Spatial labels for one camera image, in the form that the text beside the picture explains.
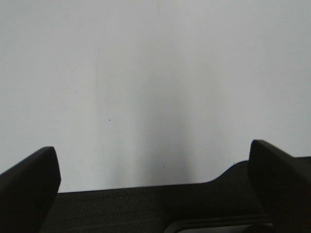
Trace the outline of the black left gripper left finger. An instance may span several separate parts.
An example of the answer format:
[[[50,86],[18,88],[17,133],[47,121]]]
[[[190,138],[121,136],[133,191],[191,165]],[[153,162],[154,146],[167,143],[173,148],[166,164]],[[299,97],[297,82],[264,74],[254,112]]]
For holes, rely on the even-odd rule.
[[[43,147],[0,175],[0,231],[37,233],[61,183],[54,147]]]

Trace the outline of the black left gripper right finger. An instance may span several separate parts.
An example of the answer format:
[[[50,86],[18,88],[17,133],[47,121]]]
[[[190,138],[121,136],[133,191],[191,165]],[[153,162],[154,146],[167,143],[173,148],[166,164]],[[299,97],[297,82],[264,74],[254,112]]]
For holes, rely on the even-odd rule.
[[[311,231],[309,163],[264,140],[253,140],[248,178],[277,233]]]

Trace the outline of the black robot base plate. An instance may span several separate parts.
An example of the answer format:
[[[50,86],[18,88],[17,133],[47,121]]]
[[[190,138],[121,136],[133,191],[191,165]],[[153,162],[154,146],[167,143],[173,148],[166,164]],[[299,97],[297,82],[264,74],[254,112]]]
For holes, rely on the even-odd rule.
[[[271,222],[239,162],[207,183],[59,193],[43,233],[243,232]]]

